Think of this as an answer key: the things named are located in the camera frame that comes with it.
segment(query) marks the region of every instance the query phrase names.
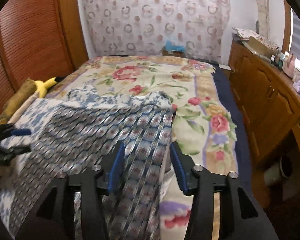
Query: wooden wardrobe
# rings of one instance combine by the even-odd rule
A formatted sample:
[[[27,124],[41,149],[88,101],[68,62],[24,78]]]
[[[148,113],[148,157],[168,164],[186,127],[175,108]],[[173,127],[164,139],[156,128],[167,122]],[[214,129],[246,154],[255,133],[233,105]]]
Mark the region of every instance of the wooden wardrobe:
[[[0,113],[26,78],[67,76],[87,60],[77,0],[9,0],[0,11]]]

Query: blue padding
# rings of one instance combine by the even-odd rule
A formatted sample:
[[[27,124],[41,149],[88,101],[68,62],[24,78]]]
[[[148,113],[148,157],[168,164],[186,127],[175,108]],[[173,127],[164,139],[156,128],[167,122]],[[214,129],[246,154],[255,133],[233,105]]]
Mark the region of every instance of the blue padding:
[[[173,169],[177,177],[178,185],[180,190],[183,192],[184,195],[186,195],[189,191],[188,185],[187,185],[187,179],[186,179],[186,172],[182,167],[181,161],[179,159],[179,156],[173,147],[173,145],[170,146],[170,157],[173,164]]]
[[[14,129],[10,132],[10,135],[22,136],[22,135],[31,135],[30,129]]]
[[[108,192],[112,193],[119,183],[124,166],[124,144],[121,144],[115,157],[111,171],[109,172]]]

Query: blue object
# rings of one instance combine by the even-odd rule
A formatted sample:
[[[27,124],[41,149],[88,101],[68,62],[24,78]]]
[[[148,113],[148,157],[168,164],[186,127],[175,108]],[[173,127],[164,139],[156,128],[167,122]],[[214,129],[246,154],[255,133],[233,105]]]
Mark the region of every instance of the blue object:
[[[124,167],[124,144],[122,143],[115,157],[111,171],[109,172],[109,182],[108,182],[109,193],[112,193],[114,190],[116,190],[117,185],[119,184],[120,177],[123,172],[123,167]]]
[[[172,45],[171,41],[167,41],[165,45],[165,49],[167,51],[181,51],[181,52],[186,52],[186,49],[184,46],[179,46],[179,45]]]
[[[10,132],[10,135],[15,136],[23,136],[23,135],[31,135],[30,129],[14,129]]]
[[[187,185],[186,172],[181,164],[178,153],[177,153],[175,147],[173,146],[173,144],[170,145],[170,157],[171,157],[171,162],[172,162],[172,165],[174,168],[174,172],[177,177],[179,188],[183,192],[184,195],[187,195],[187,193],[189,191],[189,187]]]

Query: white container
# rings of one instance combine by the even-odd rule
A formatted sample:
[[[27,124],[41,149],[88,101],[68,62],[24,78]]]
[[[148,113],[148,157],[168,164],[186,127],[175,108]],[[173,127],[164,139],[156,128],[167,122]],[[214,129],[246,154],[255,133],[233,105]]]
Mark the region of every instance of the white container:
[[[300,69],[298,69],[297,67],[294,69],[293,72],[293,78],[292,81],[293,82],[298,82],[300,80]]]
[[[265,171],[264,181],[267,187],[288,179],[292,174],[292,163],[289,157],[282,156],[280,160]]]

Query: metal bolt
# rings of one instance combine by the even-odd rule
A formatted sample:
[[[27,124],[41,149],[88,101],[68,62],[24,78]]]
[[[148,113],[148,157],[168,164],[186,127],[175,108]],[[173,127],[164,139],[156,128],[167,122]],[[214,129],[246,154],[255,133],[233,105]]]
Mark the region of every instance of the metal bolt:
[[[94,164],[94,165],[92,165],[92,167],[91,167],[91,169],[93,170],[93,171],[99,171],[99,170],[101,170],[101,165],[100,164]]]
[[[230,178],[233,178],[233,179],[236,179],[237,177],[239,177],[238,173],[234,172],[234,171],[231,171],[229,173],[229,177]]]
[[[66,176],[67,176],[67,174],[66,174],[65,172],[63,172],[63,171],[58,172],[58,174],[57,174],[57,178],[58,178],[58,179],[63,179],[63,178],[65,178]]]
[[[193,169],[195,171],[203,171],[203,167],[201,165],[195,165],[195,166],[193,166]]]

